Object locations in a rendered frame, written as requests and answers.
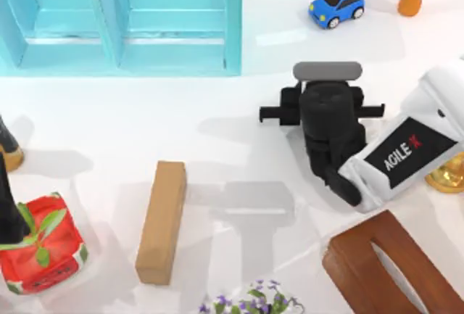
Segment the blue toy car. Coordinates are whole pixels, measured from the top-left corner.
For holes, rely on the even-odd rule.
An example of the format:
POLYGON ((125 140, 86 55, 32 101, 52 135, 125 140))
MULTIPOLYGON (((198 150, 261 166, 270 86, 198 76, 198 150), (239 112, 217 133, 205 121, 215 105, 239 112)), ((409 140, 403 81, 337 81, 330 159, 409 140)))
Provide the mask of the blue toy car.
POLYGON ((320 28, 331 30, 341 22, 361 18, 365 0, 313 0, 307 11, 320 28))

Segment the dark bottle with orange base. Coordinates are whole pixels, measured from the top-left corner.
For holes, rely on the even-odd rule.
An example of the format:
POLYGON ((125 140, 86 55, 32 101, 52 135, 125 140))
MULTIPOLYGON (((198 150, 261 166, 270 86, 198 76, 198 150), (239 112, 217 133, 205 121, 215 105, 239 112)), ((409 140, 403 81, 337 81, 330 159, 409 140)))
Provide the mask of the dark bottle with orange base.
POLYGON ((23 163, 24 154, 16 138, 10 133, 0 115, 0 152, 8 172, 18 169, 23 163))

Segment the brown wooden tissue box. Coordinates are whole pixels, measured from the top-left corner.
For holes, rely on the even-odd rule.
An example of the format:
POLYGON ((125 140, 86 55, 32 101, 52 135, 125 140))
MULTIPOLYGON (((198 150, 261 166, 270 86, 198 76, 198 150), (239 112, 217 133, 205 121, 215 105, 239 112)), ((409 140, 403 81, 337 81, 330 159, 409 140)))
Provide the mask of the brown wooden tissue box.
POLYGON ((464 314, 464 299, 389 210, 331 238, 323 257, 323 267, 355 314, 422 314, 388 274, 375 247, 399 267, 429 314, 464 314))

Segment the gold trophy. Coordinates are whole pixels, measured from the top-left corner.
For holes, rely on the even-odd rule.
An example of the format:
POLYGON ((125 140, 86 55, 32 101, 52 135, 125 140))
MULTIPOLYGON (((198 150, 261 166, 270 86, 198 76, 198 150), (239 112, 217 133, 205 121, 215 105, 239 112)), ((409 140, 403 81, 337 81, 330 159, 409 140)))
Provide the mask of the gold trophy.
POLYGON ((425 179, 428 185, 442 193, 464 192, 464 152, 432 171, 425 179))

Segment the purple flower plant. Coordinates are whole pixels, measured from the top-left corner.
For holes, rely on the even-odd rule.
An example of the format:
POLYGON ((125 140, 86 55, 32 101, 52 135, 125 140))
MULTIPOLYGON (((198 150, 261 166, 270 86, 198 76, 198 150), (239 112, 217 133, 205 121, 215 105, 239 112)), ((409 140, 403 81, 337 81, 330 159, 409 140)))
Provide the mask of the purple flower plant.
POLYGON ((257 279, 241 292, 206 296, 198 314, 306 314, 305 306, 274 279, 257 279))

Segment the light blue rack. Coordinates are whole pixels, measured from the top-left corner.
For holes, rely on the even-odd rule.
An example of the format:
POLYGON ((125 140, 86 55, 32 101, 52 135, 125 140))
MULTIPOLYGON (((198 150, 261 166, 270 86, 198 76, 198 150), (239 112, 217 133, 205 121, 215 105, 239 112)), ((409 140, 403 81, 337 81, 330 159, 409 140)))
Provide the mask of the light blue rack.
POLYGON ((0 0, 0 77, 241 72, 242 0, 0 0))

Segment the red watermelon plant pot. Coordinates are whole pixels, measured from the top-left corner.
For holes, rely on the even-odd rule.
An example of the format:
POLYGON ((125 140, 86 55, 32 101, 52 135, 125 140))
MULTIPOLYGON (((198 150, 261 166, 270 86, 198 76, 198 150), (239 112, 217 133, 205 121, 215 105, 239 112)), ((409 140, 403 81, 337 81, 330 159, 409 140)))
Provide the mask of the red watermelon plant pot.
POLYGON ((84 266, 88 250, 60 193, 17 208, 30 233, 20 243, 0 244, 0 270, 11 292, 42 292, 84 266))

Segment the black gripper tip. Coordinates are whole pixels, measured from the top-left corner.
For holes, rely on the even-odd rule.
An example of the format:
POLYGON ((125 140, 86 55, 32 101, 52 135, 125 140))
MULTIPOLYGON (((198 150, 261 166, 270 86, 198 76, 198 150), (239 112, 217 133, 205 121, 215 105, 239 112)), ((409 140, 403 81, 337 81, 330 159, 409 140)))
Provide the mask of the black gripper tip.
POLYGON ((0 152, 0 244, 17 244, 30 233, 30 227, 13 199, 4 156, 0 152))

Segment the wooden block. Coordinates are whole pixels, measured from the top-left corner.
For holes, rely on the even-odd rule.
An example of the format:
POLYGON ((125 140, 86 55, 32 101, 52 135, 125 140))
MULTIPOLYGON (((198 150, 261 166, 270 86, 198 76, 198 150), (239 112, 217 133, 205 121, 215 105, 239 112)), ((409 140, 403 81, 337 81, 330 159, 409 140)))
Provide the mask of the wooden block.
POLYGON ((157 163, 135 262, 143 284, 167 286, 170 283, 186 186, 183 162, 157 163))

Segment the pale grey rounded box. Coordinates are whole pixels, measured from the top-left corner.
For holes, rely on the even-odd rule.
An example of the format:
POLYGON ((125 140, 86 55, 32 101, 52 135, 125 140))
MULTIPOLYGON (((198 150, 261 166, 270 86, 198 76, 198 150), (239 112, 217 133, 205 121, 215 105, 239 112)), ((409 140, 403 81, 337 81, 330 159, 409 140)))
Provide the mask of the pale grey rounded box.
POLYGON ((298 81, 357 80, 362 73, 358 62, 298 62, 293 67, 298 81))

